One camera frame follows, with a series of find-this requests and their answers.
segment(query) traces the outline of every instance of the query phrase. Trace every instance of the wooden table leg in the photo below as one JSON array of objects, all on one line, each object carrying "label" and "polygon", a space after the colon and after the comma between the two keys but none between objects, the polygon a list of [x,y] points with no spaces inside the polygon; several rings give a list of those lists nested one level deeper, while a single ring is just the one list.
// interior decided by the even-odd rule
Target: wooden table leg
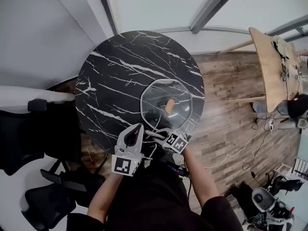
[{"label": "wooden table leg", "polygon": [[244,47],[244,46],[247,46],[247,45],[251,45],[253,44],[254,41],[253,40],[249,40],[249,41],[246,41],[244,43],[241,43],[241,44],[238,44],[238,45],[235,45],[235,46],[232,46],[232,47],[229,47],[223,51],[219,51],[217,54],[223,54],[223,53],[227,53],[229,51],[232,51],[232,50],[236,50],[238,48],[241,48],[241,47]]},{"label": "wooden table leg", "polygon": [[254,98],[241,98],[241,99],[233,99],[233,100],[227,100],[228,103],[252,103],[256,101],[265,101],[265,96],[262,97],[254,97]]}]

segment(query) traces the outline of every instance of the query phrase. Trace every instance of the clear lid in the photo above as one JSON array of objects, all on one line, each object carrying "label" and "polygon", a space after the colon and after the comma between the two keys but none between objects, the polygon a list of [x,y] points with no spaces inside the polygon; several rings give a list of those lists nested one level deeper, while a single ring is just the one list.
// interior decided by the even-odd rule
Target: clear lid
[{"label": "clear lid", "polygon": [[192,96],[177,80],[156,80],[141,96],[141,116],[154,130],[177,130],[191,114]]}]

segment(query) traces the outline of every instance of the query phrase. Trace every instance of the marble tabletop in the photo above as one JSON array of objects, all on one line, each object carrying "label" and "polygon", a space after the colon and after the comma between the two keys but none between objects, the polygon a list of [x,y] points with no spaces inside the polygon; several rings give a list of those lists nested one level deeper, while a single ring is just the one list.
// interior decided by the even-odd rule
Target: marble tabletop
[{"label": "marble tabletop", "polygon": [[[84,62],[76,83],[76,108],[83,128],[105,151],[114,153],[117,137],[143,123],[141,95],[155,80],[174,79],[190,92],[191,116],[179,132],[190,135],[204,106],[204,85],[193,57],[173,39],[150,31],[125,32],[104,41]],[[157,147],[143,142],[149,157]]]}]

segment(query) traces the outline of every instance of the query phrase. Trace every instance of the table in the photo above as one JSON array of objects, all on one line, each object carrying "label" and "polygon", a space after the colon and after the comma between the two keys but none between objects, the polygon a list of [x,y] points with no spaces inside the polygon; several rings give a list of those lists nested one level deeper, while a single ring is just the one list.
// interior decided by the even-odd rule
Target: table
[{"label": "table", "polygon": [[[192,115],[180,128],[190,135],[204,106],[204,84],[193,57],[176,41],[150,31],[125,32],[104,41],[86,59],[76,83],[76,108],[83,128],[105,151],[114,153],[117,137],[143,123],[140,98],[157,79],[179,80],[192,95]],[[143,142],[145,156],[157,147]]]},{"label": "table", "polygon": [[[295,97],[297,90],[299,92],[303,92],[303,84],[301,80],[295,79],[295,74],[297,75],[297,71],[292,70],[290,70],[290,78],[287,84],[286,82],[283,82],[281,78],[282,60],[278,52],[271,44],[272,37],[261,33],[253,27],[249,28],[249,32],[252,40],[220,51],[218,54],[226,53],[228,51],[232,51],[254,43],[264,79],[265,96],[229,100],[229,102],[249,103],[254,101],[266,101],[268,112],[272,112],[281,101],[286,99],[292,100]],[[295,53],[294,45],[292,43],[289,44]],[[297,58],[294,57],[292,62],[293,65],[299,66]]]}]

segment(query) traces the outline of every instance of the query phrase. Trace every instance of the person's left arm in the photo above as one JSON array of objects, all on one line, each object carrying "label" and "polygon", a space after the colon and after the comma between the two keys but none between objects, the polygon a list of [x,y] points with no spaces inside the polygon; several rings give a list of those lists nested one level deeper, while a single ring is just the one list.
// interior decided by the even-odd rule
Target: person's left arm
[{"label": "person's left arm", "polygon": [[116,191],[121,183],[123,175],[111,173],[107,180],[93,197],[87,215],[105,223],[108,209],[115,197]]}]

